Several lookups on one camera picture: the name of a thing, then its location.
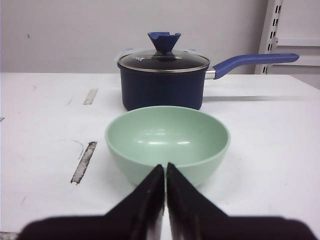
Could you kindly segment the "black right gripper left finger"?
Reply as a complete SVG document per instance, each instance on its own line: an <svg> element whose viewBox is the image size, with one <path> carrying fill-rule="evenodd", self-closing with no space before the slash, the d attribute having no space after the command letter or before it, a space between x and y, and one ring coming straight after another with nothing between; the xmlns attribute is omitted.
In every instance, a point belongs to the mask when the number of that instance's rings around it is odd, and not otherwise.
<svg viewBox="0 0 320 240"><path fill-rule="evenodd" d="M20 240L158 240L165 202L165 173L157 165L104 215L59 216L33 221Z"/></svg>

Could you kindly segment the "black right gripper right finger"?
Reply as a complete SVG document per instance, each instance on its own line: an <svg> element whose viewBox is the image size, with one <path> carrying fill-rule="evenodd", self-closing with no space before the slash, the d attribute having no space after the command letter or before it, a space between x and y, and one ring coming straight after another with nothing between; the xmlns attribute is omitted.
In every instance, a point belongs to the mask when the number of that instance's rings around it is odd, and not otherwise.
<svg viewBox="0 0 320 240"><path fill-rule="evenodd" d="M175 167L166 171L174 240L314 240L302 221L279 216L230 216L203 196Z"/></svg>

